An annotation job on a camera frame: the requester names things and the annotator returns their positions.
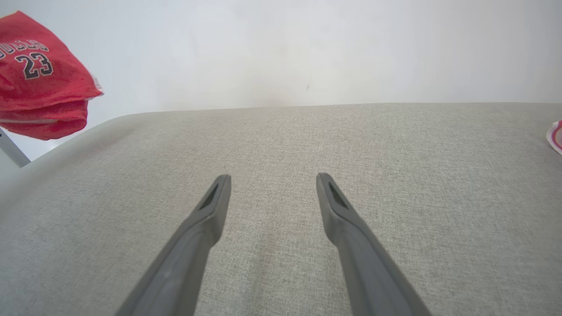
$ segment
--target number 23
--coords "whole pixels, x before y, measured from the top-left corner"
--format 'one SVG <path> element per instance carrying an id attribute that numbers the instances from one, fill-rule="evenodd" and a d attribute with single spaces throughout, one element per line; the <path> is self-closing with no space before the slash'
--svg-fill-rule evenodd
<path id="1" fill-rule="evenodd" d="M 38 78 L 40 72 L 43 76 L 49 76 L 53 73 L 53 66 L 51 65 L 51 62 L 42 53 L 31 53 L 29 54 L 29 56 L 19 55 L 16 56 L 16 60 L 18 62 L 25 62 L 25 80 Z M 40 60 L 41 65 L 43 66 L 39 69 L 33 69 L 33 67 L 35 66 L 34 60 Z"/>

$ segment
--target red fabric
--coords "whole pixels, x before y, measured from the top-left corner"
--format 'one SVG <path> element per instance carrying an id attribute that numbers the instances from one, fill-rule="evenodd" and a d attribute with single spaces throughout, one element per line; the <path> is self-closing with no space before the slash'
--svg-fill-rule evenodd
<path id="1" fill-rule="evenodd" d="M 86 126 L 98 88 L 47 28 L 20 11 L 0 19 L 0 126 L 43 140 L 70 135 Z"/>

